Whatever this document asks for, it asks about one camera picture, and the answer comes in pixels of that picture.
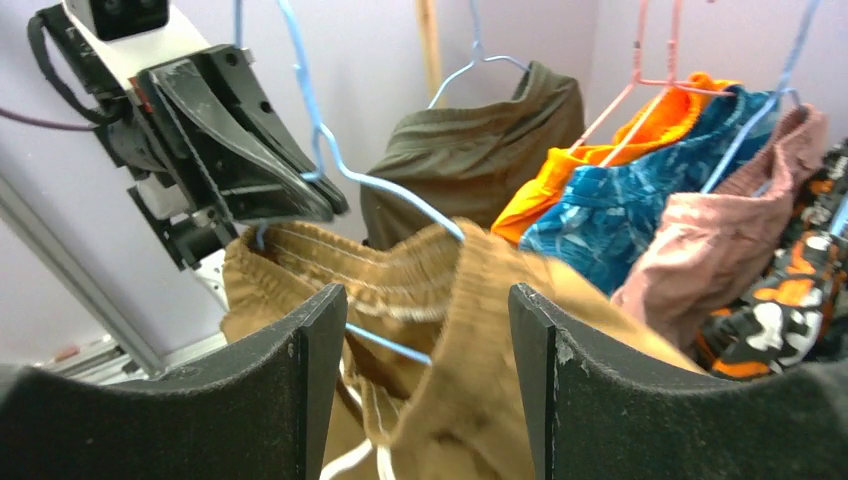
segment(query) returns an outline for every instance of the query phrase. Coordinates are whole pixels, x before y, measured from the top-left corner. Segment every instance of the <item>orange fabric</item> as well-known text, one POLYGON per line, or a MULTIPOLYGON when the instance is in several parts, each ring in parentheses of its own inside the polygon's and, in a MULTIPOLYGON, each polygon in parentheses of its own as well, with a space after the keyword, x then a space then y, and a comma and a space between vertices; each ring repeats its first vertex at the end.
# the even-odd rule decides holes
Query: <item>orange fabric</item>
MULTIPOLYGON (((724 90, 739 83, 732 80, 713 80, 703 72, 693 73, 689 82, 695 88, 710 91, 724 90)), ((671 89, 608 166, 626 165, 682 139, 698 121, 711 99, 710 95, 671 89)), ((582 165, 600 165, 630 133, 647 108, 643 107, 627 125, 616 132, 611 145, 581 146, 573 155, 568 154, 568 149, 548 150, 548 159, 539 174, 515 193, 492 225, 492 232, 513 246, 518 245, 524 231, 559 201, 574 170, 582 165)))

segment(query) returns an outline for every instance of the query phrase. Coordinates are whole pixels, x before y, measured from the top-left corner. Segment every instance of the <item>pink fabric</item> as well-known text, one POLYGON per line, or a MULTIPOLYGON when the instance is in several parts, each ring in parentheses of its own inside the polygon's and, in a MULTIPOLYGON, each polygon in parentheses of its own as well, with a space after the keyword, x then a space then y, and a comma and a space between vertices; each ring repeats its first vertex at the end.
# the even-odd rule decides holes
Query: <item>pink fabric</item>
POLYGON ((769 142, 711 194, 669 198, 662 226, 612 303, 681 349, 713 310, 768 266, 805 180, 822 167, 827 117, 807 106, 781 118, 769 142), (752 195, 771 180, 760 197, 752 195))

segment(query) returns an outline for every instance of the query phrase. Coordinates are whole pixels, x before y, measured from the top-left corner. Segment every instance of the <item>pink hanger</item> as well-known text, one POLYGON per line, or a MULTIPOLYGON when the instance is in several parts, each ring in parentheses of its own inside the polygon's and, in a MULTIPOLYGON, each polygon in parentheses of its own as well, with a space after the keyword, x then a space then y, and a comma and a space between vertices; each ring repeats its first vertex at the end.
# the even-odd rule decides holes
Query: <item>pink hanger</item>
POLYGON ((663 98, 665 98, 666 94, 671 91, 672 88, 677 88, 680 90, 685 90, 687 92, 693 93, 701 93, 705 95, 710 95, 714 97, 724 97, 724 96, 732 96, 732 92, 720 92, 720 91, 712 91, 712 90, 701 90, 698 88, 693 88, 689 82, 681 82, 677 79, 677 44, 678 39, 680 38, 680 12, 683 9, 683 0, 675 0, 674 1, 674 9, 672 11, 672 24, 671 24, 671 39, 668 41, 668 77, 665 80, 646 80, 642 78, 642 42, 645 38, 645 24, 647 23, 646 19, 648 16, 648 2, 650 0, 641 0, 642 4, 639 9, 639 27, 637 31, 637 38, 633 44, 633 74, 630 78, 630 83, 624 87, 624 90, 618 94, 615 100, 601 113, 597 120, 595 120, 592 125, 589 126, 588 129, 574 142, 574 145, 568 149, 568 154, 571 155, 577 149, 577 147, 583 145, 587 138, 589 138, 592 133, 597 130, 598 126, 606 120, 607 117, 615 110, 624 99, 630 95, 630 92, 636 87, 636 85, 660 85, 663 87, 662 91, 660 91, 659 95, 657 95, 653 101, 648 105, 648 108, 642 113, 642 116, 639 117, 639 120, 633 125, 633 128, 627 133, 627 135, 622 139, 621 142, 615 147, 615 149, 607 155, 607 158, 601 162, 600 166, 607 166, 618 153, 628 144, 630 140, 636 135, 636 132, 642 128, 645 121, 651 116, 651 114, 656 110, 657 106, 660 104, 663 98))

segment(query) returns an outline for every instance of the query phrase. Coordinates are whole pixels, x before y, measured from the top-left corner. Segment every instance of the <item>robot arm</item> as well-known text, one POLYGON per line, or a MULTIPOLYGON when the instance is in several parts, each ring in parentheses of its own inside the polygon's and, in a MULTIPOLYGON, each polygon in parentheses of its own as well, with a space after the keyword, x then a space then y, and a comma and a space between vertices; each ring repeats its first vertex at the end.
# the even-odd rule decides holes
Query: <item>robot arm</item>
POLYGON ((166 0, 63 0, 28 33, 45 77, 89 121, 129 194, 180 270, 236 237, 234 225, 331 221, 348 211, 262 91, 246 50, 210 46, 166 0), (98 108, 52 71, 44 32, 98 108))

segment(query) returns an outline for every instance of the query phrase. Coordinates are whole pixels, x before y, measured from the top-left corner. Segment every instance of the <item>metal frame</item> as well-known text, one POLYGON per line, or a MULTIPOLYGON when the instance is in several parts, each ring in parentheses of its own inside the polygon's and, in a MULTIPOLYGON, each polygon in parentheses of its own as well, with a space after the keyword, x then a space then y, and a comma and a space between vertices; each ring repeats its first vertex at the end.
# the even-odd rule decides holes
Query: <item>metal frame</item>
POLYGON ((88 271, 0 172, 0 218, 56 275, 95 320, 148 375, 165 371, 163 359, 109 300, 88 271))

